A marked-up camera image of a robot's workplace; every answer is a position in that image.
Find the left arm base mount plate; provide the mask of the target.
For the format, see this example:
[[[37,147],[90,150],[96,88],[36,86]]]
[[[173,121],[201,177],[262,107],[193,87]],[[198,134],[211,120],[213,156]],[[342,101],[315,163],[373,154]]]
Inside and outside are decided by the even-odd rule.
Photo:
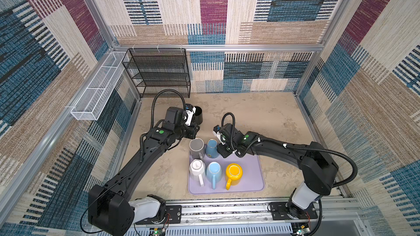
[[[164,216],[159,215],[156,218],[147,218],[136,222],[136,225],[163,225],[163,224],[180,224],[182,216],[181,205],[167,205],[164,211]]]

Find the teal blue patterned mug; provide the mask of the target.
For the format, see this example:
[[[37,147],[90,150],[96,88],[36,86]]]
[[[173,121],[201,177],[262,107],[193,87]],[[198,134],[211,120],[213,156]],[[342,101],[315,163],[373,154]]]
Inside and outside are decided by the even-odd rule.
[[[220,156],[219,152],[217,151],[218,142],[214,139],[210,139],[207,142],[206,146],[206,155],[209,158],[217,158]]]

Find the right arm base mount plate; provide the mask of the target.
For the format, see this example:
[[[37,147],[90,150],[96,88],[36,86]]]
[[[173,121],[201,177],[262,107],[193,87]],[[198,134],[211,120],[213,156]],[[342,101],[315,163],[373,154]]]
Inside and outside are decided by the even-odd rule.
[[[288,202],[272,202],[268,205],[268,211],[272,215],[273,220],[317,220],[318,213],[311,203],[305,210],[299,209],[297,206]]]

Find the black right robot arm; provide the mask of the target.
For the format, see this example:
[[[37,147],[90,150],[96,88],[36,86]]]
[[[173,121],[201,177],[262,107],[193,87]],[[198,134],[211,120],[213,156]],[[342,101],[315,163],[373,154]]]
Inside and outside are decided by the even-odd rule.
[[[300,169],[304,181],[292,193],[289,209],[306,210],[312,202],[330,195],[339,166],[319,143],[290,144],[256,132],[243,134],[230,123],[215,126],[213,134],[220,141],[217,150],[224,158],[231,154],[267,156]]]

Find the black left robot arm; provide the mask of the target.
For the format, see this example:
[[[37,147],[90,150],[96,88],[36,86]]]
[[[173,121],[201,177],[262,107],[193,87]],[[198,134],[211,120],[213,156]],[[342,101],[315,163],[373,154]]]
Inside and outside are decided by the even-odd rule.
[[[202,110],[187,104],[169,107],[165,118],[141,135],[140,149],[103,186],[95,185],[88,196],[89,224],[113,236],[123,236],[133,223],[144,219],[161,221],[165,200],[153,194],[133,201],[132,195],[154,162],[183,138],[195,139],[203,122]]]

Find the black mug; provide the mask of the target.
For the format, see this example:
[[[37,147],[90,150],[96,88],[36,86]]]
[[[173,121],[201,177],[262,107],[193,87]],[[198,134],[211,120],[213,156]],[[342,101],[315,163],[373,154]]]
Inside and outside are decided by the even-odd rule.
[[[203,123],[203,112],[202,108],[199,106],[194,107],[194,121],[197,125],[201,125]]]

